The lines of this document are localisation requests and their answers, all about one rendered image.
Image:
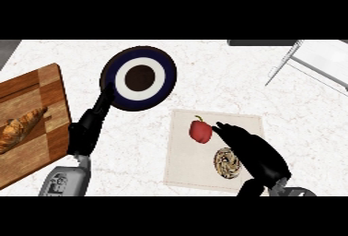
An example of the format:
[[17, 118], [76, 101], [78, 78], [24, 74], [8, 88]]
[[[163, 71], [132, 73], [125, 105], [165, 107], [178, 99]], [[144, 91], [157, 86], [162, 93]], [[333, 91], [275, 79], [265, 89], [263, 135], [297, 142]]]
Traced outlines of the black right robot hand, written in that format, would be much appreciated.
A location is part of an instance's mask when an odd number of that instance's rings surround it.
[[252, 176], [243, 183], [237, 196], [259, 196], [265, 188], [281, 191], [290, 178], [290, 171], [284, 158], [269, 143], [235, 125], [216, 122], [212, 130]]

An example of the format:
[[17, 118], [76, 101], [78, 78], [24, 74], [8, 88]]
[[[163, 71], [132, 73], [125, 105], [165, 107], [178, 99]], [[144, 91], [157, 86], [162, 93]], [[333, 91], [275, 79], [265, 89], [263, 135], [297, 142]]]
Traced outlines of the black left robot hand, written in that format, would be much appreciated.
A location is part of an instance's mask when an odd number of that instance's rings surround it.
[[94, 107], [85, 111], [78, 122], [70, 123], [67, 126], [67, 155], [88, 156], [92, 153], [111, 102], [113, 84], [109, 83], [100, 92]]

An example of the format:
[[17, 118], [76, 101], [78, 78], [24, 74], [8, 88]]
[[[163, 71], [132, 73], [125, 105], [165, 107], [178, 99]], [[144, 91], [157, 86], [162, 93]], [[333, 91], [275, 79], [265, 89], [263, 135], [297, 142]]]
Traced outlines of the beige placemat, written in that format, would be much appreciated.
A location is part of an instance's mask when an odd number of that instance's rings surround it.
[[169, 138], [165, 161], [165, 185], [237, 193], [241, 184], [252, 178], [244, 167], [232, 179], [218, 175], [213, 157], [226, 145], [216, 134], [200, 144], [188, 136], [188, 128], [198, 118], [209, 124], [216, 122], [241, 127], [250, 134], [263, 136], [262, 119], [254, 115], [173, 110], [170, 113]]

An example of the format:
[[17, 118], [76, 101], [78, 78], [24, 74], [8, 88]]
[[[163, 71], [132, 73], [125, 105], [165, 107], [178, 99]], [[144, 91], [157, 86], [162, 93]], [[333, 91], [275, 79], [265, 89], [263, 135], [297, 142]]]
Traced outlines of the wooden cutting board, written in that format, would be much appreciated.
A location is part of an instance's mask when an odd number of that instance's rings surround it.
[[66, 155], [69, 124], [57, 64], [0, 83], [0, 190]]

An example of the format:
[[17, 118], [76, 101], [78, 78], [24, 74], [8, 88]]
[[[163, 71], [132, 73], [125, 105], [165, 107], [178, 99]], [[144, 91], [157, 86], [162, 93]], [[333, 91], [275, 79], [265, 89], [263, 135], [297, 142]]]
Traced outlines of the red bell pepper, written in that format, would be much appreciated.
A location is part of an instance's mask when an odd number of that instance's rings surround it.
[[204, 144], [212, 136], [212, 126], [196, 115], [196, 120], [190, 124], [188, 135], [194, 141]]

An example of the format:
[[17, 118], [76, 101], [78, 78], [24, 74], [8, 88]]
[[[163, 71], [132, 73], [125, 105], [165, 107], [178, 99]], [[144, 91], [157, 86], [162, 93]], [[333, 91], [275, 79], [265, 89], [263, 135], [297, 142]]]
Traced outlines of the brown croissant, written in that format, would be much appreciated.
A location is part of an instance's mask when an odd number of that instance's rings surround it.
[[47, 108], [41, 107], [27, 112], [22, 117], [7, 120], [2, 133], [0, 134], [0, 155], [23, 141], [45, 112]]

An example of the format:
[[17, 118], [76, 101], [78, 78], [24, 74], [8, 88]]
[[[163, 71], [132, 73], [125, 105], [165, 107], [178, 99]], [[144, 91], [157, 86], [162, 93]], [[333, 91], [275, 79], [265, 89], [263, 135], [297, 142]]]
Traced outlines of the navy white brown plate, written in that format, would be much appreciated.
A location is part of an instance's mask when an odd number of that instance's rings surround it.
[[103, 67], [100, 88], [113, 84], [113, 107], [138, 112], [167, 97], [176, 82], [176, 66], [169, 55], [150, 46], [119, 52]]

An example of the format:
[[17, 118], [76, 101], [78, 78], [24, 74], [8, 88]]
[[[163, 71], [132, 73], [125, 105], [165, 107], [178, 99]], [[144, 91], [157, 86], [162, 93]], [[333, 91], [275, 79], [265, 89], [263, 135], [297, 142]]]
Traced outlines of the grey flat slab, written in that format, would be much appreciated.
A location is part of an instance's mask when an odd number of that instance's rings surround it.
[[0, 40], [0, 70], [17, 48], [20, 40]]

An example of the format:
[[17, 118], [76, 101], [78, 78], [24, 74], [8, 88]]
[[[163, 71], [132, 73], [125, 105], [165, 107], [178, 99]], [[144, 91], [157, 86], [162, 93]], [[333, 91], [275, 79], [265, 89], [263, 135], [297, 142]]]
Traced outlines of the dark grey appliance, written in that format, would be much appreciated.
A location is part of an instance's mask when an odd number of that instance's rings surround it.
[[291, 46], [297, 40], [226, 40], [229, 46]]

